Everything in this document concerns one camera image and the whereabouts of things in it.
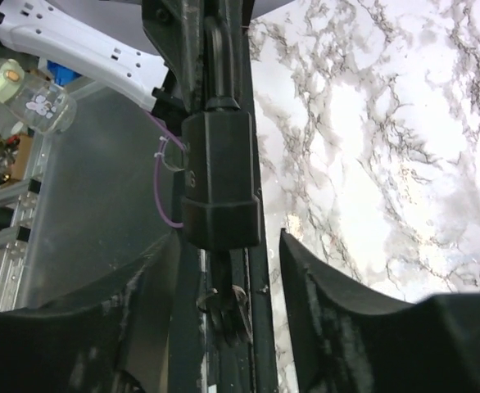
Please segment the black padlock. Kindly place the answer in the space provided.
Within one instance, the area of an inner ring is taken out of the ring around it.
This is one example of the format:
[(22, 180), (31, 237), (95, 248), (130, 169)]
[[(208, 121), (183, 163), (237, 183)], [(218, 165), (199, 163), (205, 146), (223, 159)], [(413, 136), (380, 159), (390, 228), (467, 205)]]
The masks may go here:
[(260, 243), (253, 181), (251, 115), (234, 97), (231, 33), (219, 16), (204, 20), (206, 103), (182, 126), (186, 146), (183, 230), (196, 247), (227, 251)]

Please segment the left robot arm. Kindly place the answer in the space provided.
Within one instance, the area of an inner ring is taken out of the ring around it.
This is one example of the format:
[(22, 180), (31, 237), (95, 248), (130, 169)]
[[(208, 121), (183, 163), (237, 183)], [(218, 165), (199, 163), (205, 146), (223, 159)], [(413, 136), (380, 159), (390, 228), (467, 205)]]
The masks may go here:
[(242, 97), (242, 41), (251, 1), (143, 1), (143, 31), (157, 53), (131, 47), (46, 1), (0, 1), (0, 43), (44, 57), (152, 110), (167, 67), (187, 114), (237, 110)]

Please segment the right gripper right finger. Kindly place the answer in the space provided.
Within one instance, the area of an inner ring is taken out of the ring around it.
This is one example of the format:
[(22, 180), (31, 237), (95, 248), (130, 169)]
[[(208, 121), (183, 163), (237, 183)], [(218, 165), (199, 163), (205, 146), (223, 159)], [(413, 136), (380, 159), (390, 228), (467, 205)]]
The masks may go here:
[(410, 304), (282, 233), (279, 258), (302, 392), (480, 392), (480, 293)]

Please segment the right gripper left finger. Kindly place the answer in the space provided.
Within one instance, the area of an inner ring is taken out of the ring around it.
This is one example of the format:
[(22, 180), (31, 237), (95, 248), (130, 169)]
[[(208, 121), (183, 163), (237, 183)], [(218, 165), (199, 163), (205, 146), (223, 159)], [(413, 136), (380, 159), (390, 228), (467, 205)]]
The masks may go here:
[(0, 313), (0, 392), (158, 392), (180, 244), (37, 309)]

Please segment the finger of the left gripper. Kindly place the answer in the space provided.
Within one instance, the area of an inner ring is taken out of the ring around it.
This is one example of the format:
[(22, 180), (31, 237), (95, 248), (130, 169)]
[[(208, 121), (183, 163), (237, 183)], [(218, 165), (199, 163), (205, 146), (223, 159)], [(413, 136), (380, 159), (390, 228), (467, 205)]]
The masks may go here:
[(233, 54), (233, 97), (242, 105), (246, 55), (244, 42), (248, 38), (254, 1), (231, 0), (229, 2), (229, 30)]
[(203, 110), (204, 6), (202, 0), (143, 0), (143, 30), (174, 73), (186, 111)]

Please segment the black-headed keys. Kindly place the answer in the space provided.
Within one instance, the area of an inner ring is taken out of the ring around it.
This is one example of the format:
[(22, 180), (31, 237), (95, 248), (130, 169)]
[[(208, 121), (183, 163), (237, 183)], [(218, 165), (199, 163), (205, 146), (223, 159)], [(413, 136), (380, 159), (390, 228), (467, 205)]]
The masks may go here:
[(229, 251), (208, 251), (210, 289), (197, 300), (197, 308), (207, 314), (214, 334), (227, 346), (252, 343), (252, 327), (247, 294), (233, 284), (233, 264)]

